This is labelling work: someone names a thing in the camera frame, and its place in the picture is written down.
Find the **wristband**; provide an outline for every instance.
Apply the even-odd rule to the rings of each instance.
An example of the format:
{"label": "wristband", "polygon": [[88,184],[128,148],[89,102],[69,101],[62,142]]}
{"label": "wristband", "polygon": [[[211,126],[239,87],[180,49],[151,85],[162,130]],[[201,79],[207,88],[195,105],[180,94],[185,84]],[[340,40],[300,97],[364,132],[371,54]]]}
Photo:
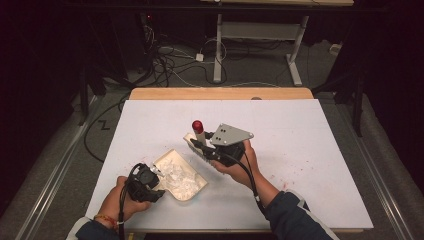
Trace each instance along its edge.
{"label": "wristband", "polygon": [[118,230],[118,222],[115,219],[104,214],[97,214],[96,216],[94,216],[94,220],[96,220],[96,218],[108,221],[110,224],[112,224],[114,230]]}

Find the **white table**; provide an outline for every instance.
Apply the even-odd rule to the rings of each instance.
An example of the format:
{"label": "white table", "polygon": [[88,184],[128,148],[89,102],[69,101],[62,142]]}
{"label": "white table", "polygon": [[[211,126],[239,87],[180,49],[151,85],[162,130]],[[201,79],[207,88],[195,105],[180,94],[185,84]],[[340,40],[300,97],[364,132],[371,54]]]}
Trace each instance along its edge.
{"label": "white table", "polygon": [[280,190],[301,194],[311,211],[333,230],[373,227],[321,106],[314,99],[127,101],[86,215],[97,213],[117,176],[128,175],[136,163],[149,164],[175,149],[208,185],[188,202],[166,193],[151,209],[134,215],[125,224],[128,230],[269,231],[251,191],[218,173],[183,140],[196,119],[203,121],[206,131],[226,123],[254,133],[251,142],[263,174]]}

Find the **person's right hand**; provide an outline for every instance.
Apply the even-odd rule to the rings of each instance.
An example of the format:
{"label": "person's right hand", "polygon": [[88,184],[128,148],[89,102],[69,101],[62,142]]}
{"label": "person's right hand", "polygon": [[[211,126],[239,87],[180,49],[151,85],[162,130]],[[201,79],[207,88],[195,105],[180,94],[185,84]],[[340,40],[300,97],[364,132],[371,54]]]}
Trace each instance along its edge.
{"label": "person's right hand", "polygon": [[[244,144],[244,148],[246,150],[245,150],[245,155],[243,155],[240,162],[244,166],[246,166],[247,169],[249,169],[249,170],[251,169],[253,177],[256,179],[257,177],[261,176],[261,173],[259,172],[258,161],[256,159],[255,150],[250,145],[249,140],[244,140],[243,144]],[[219,172],[230,175],[235,181],[237,181],[237,182],[249,187],[250,189],[252,189],[249,176],[243,170],[243,168],[240,167],[240,165],[234,164],[230,167],[226,167],[222,163],[215,161],[215,160],[212,160],[211,164]]]}

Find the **person's left hand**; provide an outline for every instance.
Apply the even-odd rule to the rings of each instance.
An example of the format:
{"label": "person's left hand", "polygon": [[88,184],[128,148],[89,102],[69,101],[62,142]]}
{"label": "person's left hand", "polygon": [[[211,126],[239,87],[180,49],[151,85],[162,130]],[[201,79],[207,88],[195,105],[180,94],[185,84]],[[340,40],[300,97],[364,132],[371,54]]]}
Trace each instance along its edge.
{"label": "person's left hand", "polygon": [[[119,176],[116,181],[116,186],[112,188],[110,193],[106,196],[103,204],[99,210],[98,214],[103,214],[109,216],[115,220],[118,220],[119,215],[119,199],[121,195],[121,190],[125,185],[127,177]],[[136,202],[133,201],[130,195],[127,193],[125,196],[124,202],[124,221],[131,218],[131,216],[136,212],[142,212],[147,210],[150,207],[150,202]],[[97,218],[96,221],[102,223],[106,227],[110,227],[107,221],[103,221],[100,218]]]}

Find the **gray carpet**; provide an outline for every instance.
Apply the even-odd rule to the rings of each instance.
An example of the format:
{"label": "gray carpet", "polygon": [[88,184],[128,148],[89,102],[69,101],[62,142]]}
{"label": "gray carpet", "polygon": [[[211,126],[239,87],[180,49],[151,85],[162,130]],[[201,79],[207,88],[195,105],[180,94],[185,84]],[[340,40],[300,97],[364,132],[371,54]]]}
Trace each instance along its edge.
{"label": "gray carpet", "polygon": [[[300,76],[306,87],[316,87],[325,82],[325,79],[335,61],[335,57],[328,54],[330,44],[323,42],[311,48],[302,46],[297,58]],[[196,51],[179,46],[185,53],[194,56]],[[290,52],[291,45],[284,43],[274,50],[257,49],[258,52],[250,54],[242,60],[231,60],[230,57],[240,57],[241,54],[230,54],[224,62],[227,81],[225,86],[256,82],[254,84],[239,85],[246,87],[269,87],[263,83],[291,87],[291,77],[287,71],[282,53]],[[184,64],[187,60],[175,58],[175,62]],[[212,66],[205,66],[208,78],[212,79]],[[171,87],[187,87],[187,84],[196,86],[213,86],[204,79],[202,68],[192,68],[178,74],[169,80]],[[139,74],[130,71],[132,79]],[[144,82],[153,82],[152,78]],[[124,88],[109,84],[107,80],[107,94],[91,105],[90,122],[109,107],[119,103],[120,99],[128,93]],[[336,105],[331,93],[317,95],[320,99],[324,113],[328,119],[333,134],[340,150],[357,184],[359,192],[365,202],[374,229],[363,233],[338,233],[340,239],[402,239],[393,227],[381,196],[372,184],[369,171],[364,161],[364,152],[361,144],[366,146],[366,153],[372,157],[378,166],[381,178],[384,180],[393,199],[395,199],[404,221],[415,239],[424,236],[424,201],[422,193],[415,186],[408,172],[405,170],[396,151],[390,145],[384,130],[375,118],[372,106],[365,97],[362,116],[362,138],[357,138],[349,123],[351,106]],[[81,130],[78,126],[80,112],[75,104],[75,114],[59,129],[50,143],[44,149],[24,185],[16,195],[14,201],[0,220],[0,239],[15,239],[21,230],[26,218],[33,209],[38,197],[43,192],[43,187],[55,167],[63,159],[68,146],[74,136]],[[119,120],[118,107],[113,107],[97,119],[87,134],[87,146],[96,157],[104,159],[112,140],[115,127]],[[102,163],[95,159],[86,149],[82,140],[76,144],[66,173],[62,174],[57,192],[45,215],[37,213],[40,225],[35,226],[33,239],[64,239],[74,222],[85,214],[91,194],[95,187],[97,177],[101,171]]]}

